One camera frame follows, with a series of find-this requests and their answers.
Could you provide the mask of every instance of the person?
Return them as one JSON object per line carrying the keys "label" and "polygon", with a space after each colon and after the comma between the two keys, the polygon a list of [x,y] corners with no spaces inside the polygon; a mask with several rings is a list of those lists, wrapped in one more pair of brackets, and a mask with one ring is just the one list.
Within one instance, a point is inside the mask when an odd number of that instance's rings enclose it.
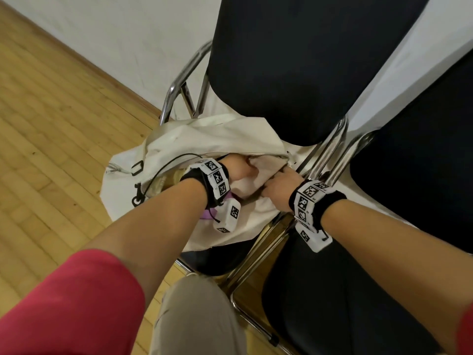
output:
{"label": "person", "polygon": [[[220,162],[233,181],[257,173],[241,155]],[[286,167],[263,196],[290,212],[289,199],[303,184]],[[129,354],[145,309],[209,197],[203,182],[189,177],[111,224],[3,316],[0,355]],[[468,254],[342,197],[315,217],[447,353],[473,354]],[[164,296],[150,352],[245,354],[245,336],[224,293],[193,274]]]}

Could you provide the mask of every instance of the chair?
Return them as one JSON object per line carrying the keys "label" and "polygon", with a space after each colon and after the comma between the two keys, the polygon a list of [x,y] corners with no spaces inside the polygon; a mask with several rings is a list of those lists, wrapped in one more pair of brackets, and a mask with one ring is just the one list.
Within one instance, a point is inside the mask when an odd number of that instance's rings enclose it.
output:
{"label": "chair", "polygon": [[[179,94],[191,117],[198,117],[212,86],[238,113],[265,117],[284,141],[320,144],[335,126],[340,129],[340,120],[427,2],[222,0],[213,41],[197,51],[172,83],[160,122],[168,120]],[[194,107],[186,79],[208,52]],[[179,263],[188,270],[224,274],[245,259],[255,241],[183,253]]]}
{"label": "chair", "polygon": [[[466,170],[473,169],[472,90],[470,51],[381,130],[355,138],[327,182],[333,184],[352,160],[344,176],[351,174],[356,193],[471,253],[473,183]],[[336,241],[312,253],[290,233],[262,301],[272,327],[301,354],[440,350]]]}

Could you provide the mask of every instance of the floor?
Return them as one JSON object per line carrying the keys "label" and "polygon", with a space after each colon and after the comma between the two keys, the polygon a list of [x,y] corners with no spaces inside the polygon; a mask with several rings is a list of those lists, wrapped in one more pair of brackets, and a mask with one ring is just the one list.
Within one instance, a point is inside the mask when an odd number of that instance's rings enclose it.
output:
{"label": "floor", "polygon": [[[157,118],[0,4],[0,316],[110,224],[105,166]],[[133,354],[148,352],[162,295],[183,276],[174,266],[165,277]],[[249,355],[280,354],[246,334]]]}

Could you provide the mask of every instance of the pant leg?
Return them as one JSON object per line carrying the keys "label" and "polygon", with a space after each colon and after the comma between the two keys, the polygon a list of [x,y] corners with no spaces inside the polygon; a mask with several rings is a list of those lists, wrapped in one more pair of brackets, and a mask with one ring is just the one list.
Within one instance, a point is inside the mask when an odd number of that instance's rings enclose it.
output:
{"label": "pant leg", "polygon": [[245,355],[246,337],[228,298],[207,277],[192,274],[164,295],[151,355]]}

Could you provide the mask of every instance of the person's right arm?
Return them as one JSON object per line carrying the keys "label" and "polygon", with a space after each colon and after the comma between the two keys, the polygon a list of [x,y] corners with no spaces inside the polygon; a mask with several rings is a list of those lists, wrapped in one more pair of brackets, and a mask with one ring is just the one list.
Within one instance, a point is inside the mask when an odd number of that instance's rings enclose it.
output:
{"label": "person's right arm", "polygon": [[[288,211],[289,196],[302,180],[286,168],[267,183],[263,195],[280,210]],[[456,354],[458,325],[473,302],[470,255],[349,200],[332,204],[321,224],[446,352]]]}

